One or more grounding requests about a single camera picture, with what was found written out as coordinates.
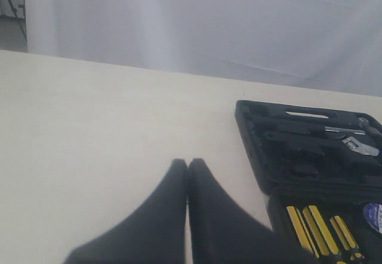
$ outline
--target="screwdriver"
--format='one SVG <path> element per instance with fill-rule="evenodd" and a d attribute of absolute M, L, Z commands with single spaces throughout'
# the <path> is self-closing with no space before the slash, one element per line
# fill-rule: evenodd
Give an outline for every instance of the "screwdriver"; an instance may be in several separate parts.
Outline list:
<path fill-rule="evenodd" d="M 362 260 L 365 257 L 359 252 L 359 247 L 350 233 L 345 221 L 340 216 L 334 216 L 330 218 L 335 233 L 337 233 L 343 247 L 346 251 L 349 251 L 352 255 L 350 260 Z"/>
<path fill-rule="evenodd" d="M 301 246 L 307 249 L 308 251 L 310 251 L 311 254 L 314 254 L 316 258 L 319 258 L 319 254 L 317 252 L 316 246 L 313 243 L 313 240 L 305 225 L 304 219 L 301 216 L 300 211 L 293 206 L 288 206 L 286 210 L 288 211 L 289 217 L 291 218 L 294 231 L 297 234 L 297 238 Z"/>
<path fill-rule="evenodd" d="M 341 252 L 330 234 L 330 231 L 318 211 L 317 206 L 310 205 L 305 207 L 303 209 L 303 215 L 308 223 L 313 237 L 316 240 L 321 254 L 333 258 L 336 264 L 345 264 L 342 260 Z"/>

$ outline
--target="white backdrop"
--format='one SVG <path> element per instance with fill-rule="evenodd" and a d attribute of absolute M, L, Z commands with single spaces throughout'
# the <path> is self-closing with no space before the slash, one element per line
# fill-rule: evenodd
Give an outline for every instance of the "white backdrop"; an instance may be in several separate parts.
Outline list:
<path fill-rule="evenodd" d="M 26 0 L 29 52 L 382 96 L 382 0 Z"/>

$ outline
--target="black object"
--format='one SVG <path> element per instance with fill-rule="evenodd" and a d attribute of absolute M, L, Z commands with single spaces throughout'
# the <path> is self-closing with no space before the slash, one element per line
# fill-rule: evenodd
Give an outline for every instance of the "black object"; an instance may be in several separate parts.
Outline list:
<path fill-rule="evenodd" d="M 16 18 L 17 23 L 19 24 L 21 32 L 23 32 L 23 36 L 24 36 L 25 40 L 27 40 L 26 39 L 26 32 L 25 32 L 25 30 L 23 28 L 23 25 L 21 24 L 21 20 L 20 20 L 19 16 L 17 15 L 17 9 L 14 7 L 14 5 L 12 3 L 12 0 L 8 0 L 8 3 L 10 4 L 11 10 L 12 10 L 12 12 L 14 14 L 14 17 Z"/>
<path fill-rule="evenodd" d="M 118 226 L 77 248 L 65 264 L 184 263 L 187 165 L 176 159 L 153 194 Z"/>
<path fill-rule="evenodd" d="M 192 251 L 200 263 L 316 263 L 314 256 L 279 238 L 241 209 L 202 159 L 189 167 Z"/>
<path fill-rule="evenodd" d="M 353 233 L 365 263 L 382 263 L 382 235 L 363 218 L 365 204 L 382 203 L 382 152 L 357 151 L 363 145 L 379 147 L 382 125 L 365 113 L 245 100 L 237 102 L 235 116 L 259 187 L 270 195 L 273 230 L 298 243 L 286 207 L 316 205 L 337 244 L 329 222 L 335 215 Z M 349 138 L 361 147 L 350 146 Z M 358 263 L 341 252 L 346 263 Z M 319 262 L 330 263 L 326 257 Z"/>

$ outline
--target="open tool case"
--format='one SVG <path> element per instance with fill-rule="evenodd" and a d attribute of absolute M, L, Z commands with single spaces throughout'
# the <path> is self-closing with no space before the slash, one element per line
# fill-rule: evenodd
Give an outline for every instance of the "open tool case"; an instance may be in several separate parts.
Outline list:
<path fill-rule="evenodd" d="M 382 234 L 363 216 L 367 204 L 382 204 L 381 124 L 364 113 L 246 100 L 237 102 L 235 115 L 258 185 L 270 195 L 273 230 L 299 244 L 287 207 L 302 214 L 315 205 L 341 254 L 319 252 L 318 263 L 382 263 Z M 344 248 L 334 216 L 363 259 Z"/>

